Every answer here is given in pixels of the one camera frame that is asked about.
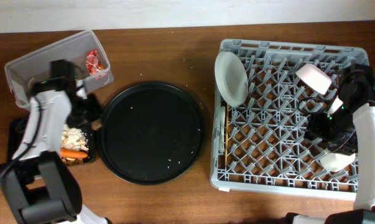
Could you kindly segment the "pink bowl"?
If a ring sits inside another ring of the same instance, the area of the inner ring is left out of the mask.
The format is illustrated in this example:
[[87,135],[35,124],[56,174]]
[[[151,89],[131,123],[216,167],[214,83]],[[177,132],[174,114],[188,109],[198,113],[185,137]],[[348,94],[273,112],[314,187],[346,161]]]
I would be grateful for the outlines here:
[[325,95],[332,83],[331,78],[312,64],[305,64],[296,71],[296,75],[312,90]]

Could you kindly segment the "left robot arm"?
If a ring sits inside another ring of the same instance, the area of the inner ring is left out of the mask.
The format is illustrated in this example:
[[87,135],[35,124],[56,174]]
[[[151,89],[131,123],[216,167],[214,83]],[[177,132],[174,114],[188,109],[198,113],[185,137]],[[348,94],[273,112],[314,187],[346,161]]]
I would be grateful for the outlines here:
[[109,223],[82,202],[78,182],[60,158],[72,104],[89,98],[84,84],[36,83],[22,141],[0,165],[0,189],[18,223]]

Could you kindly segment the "grey plate with rice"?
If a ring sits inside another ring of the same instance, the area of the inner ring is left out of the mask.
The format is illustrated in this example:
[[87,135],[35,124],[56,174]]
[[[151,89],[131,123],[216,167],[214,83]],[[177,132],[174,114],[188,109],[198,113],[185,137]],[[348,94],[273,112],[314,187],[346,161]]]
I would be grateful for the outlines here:
[[227,104],[242,105],[248,96],[248,77],[243,63],[232,52],[220,52],[215,60],[215,80]]

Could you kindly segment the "red snack wrapper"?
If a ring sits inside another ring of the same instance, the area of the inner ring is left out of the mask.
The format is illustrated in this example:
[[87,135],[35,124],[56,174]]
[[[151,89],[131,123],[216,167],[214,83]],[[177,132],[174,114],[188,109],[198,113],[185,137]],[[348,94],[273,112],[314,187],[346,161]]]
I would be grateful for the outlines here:
[[93,76],[104,70],[102,64],[99,63],[98,51],[96,49],[93,49],[86,54],[85,65],[90,76]]

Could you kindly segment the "orange carrot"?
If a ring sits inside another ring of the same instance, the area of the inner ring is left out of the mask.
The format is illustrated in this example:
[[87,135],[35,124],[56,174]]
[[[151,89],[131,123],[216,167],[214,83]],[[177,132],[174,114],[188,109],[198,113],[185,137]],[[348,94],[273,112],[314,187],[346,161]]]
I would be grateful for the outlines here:
[[72,159],[86,159],[88,158],[88,154],[81,151],[74,151],[69,149],[61,148],[60,150],[61,157],[67,157]]

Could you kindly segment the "white cup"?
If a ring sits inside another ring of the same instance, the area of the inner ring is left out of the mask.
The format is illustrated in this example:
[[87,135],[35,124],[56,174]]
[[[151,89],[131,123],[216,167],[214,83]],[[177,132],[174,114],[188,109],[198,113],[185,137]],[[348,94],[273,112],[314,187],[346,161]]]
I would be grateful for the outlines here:
[[329,153],[320,159],[320,164],[330,172],[339,172],[350,165],[356,159],[356,154],[350,156],[337,153]]

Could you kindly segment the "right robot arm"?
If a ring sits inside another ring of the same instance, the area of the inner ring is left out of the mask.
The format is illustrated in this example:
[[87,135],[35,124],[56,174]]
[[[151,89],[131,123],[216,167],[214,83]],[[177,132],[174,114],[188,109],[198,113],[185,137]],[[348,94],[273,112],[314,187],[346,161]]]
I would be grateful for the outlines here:
[[375,223],[375,106],[365,104],[353,113],[358,139],[358,190],[353,210],[313,218],[295,213],[286,215],[287,223]]

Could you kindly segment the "white plastic fork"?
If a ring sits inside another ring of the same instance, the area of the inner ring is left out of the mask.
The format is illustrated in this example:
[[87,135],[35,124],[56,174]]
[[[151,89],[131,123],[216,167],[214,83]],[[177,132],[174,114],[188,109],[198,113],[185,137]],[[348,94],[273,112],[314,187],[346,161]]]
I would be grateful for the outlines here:
[[220,108],[220,145],[219,153],[225,153],[225,120],[226,120],[226,108],[222,106]]

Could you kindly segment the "brown food scrap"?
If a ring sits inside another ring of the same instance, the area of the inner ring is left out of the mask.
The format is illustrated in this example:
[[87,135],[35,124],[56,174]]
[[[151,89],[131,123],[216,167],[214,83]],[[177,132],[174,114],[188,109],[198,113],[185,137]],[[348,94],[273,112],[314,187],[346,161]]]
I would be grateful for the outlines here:
[[94,130],[94,131],[99,130],[100,128],[102,128],[102,126],[103,126],[103,125],[102,125],[100,119],[97,119],[96,121],[93,121],[93,122],[91,123],[91,128],[92,128],[92,130]]

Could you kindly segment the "wooden chopstick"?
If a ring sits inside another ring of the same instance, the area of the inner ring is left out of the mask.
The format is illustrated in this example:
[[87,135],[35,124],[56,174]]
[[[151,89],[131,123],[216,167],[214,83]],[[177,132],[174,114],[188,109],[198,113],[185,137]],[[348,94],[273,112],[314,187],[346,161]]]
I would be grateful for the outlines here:
[[228,167],[228,127],[229,127],[229,104],[226,106],[226,125],[225,125],[225,169]]

